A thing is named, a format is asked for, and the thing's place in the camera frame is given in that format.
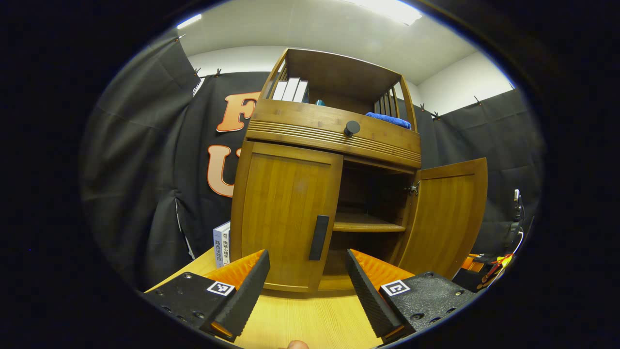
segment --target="wooden drawer front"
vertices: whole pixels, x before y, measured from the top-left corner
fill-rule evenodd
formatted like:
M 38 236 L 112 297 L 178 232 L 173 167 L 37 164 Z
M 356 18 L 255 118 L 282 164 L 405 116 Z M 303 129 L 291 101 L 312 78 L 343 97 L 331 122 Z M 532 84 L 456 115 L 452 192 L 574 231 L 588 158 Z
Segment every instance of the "wooden drawer front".
M 347 122 L 360 124 L 352 137 Z M 308 103 L 261 99 L 247 128 L 249 140 L 269 140 L 329 149 L 420 168 L 420 135 L 361 114 Z

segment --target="book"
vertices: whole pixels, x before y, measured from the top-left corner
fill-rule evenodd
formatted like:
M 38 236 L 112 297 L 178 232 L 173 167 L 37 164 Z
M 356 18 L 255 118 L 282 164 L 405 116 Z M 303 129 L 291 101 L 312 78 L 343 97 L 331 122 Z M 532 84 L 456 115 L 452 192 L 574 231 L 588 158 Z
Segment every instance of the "book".
M 284 96 L 282 96 L 282 101 L 293 101 L 298 84 L 299 78 L 290 78 L 288 80 L 286 83 L 286 89 L 284 90 Z
M 213 250 L 217 268 L 230 263 L 230 229 L 230 220 L 213 229 Z
M 301 80 L 299 85 L 297 85 L 297 91 L 295 92 L 295 97 L 293 98 L 293 102 L 308 102 L 308 81 Z
M 286 89 L 286 81 L 278 81 L 278 84 L 275 86 L 275 91 L 273 92 L 273 98 L 276 101 L 281 101 L 282 96 L 284 95 L 284 90 Z

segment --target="wooden table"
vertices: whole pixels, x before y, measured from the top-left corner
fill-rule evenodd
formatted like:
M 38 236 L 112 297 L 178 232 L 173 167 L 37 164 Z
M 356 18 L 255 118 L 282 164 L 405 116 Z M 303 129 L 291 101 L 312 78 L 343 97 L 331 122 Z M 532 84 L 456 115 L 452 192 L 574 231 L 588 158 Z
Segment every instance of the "wooden table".
M 203 275 L 215 268 L 211 249 L 150 290 L 186 271 Z M 300 294 L 269 289 L 261 292 L 242 335 L 233 344 L 276 349 L 286 348 L 292 340 L 302 340 L 310 349 L 360 349 L 382 344 L 354 291 Z

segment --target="black fabric backdrop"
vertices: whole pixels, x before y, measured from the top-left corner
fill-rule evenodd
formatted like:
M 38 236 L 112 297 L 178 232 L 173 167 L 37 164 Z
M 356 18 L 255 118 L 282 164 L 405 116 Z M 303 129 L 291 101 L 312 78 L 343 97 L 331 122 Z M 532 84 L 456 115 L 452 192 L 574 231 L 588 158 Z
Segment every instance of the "black fabric backdrop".
M 207 76 L 192 98 L 198 78 L 176 35 L 176 30 L 163 35 L 119 72 L 91 115 L 84 138 L 87 217 L 107 258 L 140 291 L 189 263 L 188 245 L 195 256 L 211 248 L 213 228 L 230 220 L 232 199 L 214 192 L 206 180 L 208 148 L 231 150 L 222 177 L 234 184 L 235 152 L 249 120 L 239 116 L 244 127 L 237 131 L 216 127 L 227 96 L 260 91 L 268 76 Z M 518 91 L 481 102 L 440 120 L 417 106 L 414 110 L 423 168 L 487 158 L 487 205 L 472 252 L 499 254 L 516 188 L 529 227 L 541 192 L 544 146 Z

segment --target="cabinet door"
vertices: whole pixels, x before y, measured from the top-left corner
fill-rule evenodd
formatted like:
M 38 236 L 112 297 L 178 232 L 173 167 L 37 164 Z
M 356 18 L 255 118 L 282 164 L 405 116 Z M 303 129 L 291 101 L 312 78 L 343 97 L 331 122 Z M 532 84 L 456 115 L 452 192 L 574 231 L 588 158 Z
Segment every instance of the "cabinet door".
M 318 288 L 334 226 L 342 162 L 338 154 L 244 142 L 236 176 L 236 182 L 244 184 L 238 192 L 235 183 L 231 236 L 240 234 L 242 256 L 269 250 L 265 288 Z
M 420 170 L 399 267 L 452 279 L 474 246 L 487 200 L 487 159 Z

